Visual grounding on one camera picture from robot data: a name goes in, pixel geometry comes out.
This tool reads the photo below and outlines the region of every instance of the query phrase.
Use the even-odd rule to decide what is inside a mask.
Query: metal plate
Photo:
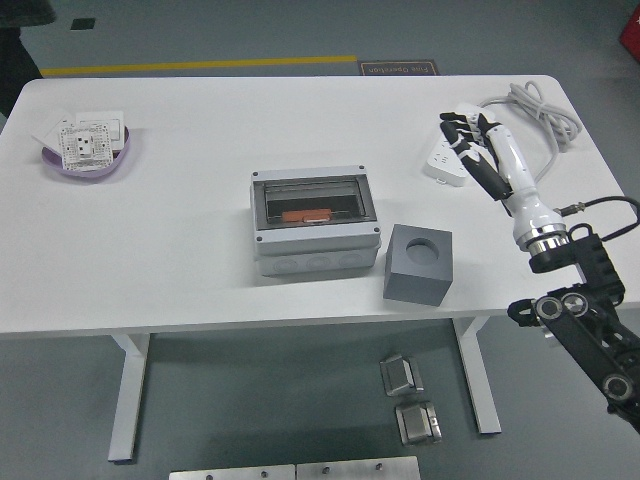
[[[389,397],[424,392],[418,363],[413,357],[393,355],[380,362],[380,372]]]
[[[396,417],[403,445],[442,441],[440,425],[431,402],[397,406]]]
[[[420,480],[416,457],[298,465],[298,480]]]
[[[174,472],[169,480],[296,480],[295,465]]]

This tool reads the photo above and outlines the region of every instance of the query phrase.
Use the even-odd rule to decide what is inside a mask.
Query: white cable
[[[537,97],[529,91],[529,86],[535,88]],[[565,152],[569,143],[582,131],[582,123],[571,112],[547,104],[544,101],[540,87],[533,81],[527,82],[524,87],[515,83],[510,84],[509,87],[511,91],[506,97],[489,98],[482,102],[480,107],[500,103],[516,104],[540,123],[551,143],[553,155],[540,173],[536,175],[536,181],[538,181],[551,169],[556,158],[558,158],[558,154]]]

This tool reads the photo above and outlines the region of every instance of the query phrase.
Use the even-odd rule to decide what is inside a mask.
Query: white table
[[[152,332],[453,318],[481,432],[500,424],[476,331],[514,300],[579,281],[574,268],[534,275],[511,219],[470,181],[421,173],[439,112],[504,95],[535,79],[573,110],[550,77],[329,77],[38,80],[0,136],[0,336],[112,335],[125,350],[109,460],[131,458]],[[131,149],[109,177],[47,170],[28,133],[48,112],[124,110]],[[550,149],[509,107],[491,107],[532,170]],[[265,278],[252,258],[254,170],[363,164],[382,225],[367,270]],[[584,131],[540,184],[555,207],[620,189]],[[608,233],[627,207],[579,221]],[[454,282],[440,307],[384,300],[384,252],[394,224],[453,232]],[[640,307],[640,238],[607,244]]]

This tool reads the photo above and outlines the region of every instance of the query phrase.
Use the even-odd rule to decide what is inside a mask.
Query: electrical outlet panel
[[[76,125],[107,124],[111,149],[118,152],[124,148],[124,112],[114,110],[105,112],[78,112]]]
[[[69,125],[60,129],[62,168],[91,171],[106,168],[113,163],[109,125]]]

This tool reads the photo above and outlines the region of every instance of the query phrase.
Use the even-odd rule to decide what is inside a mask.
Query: red object
[[[622,35],[620,35],[620,43],[629,50],[636,60],[640,61],[640,5],[631,15],[627,26],[624,27]]]

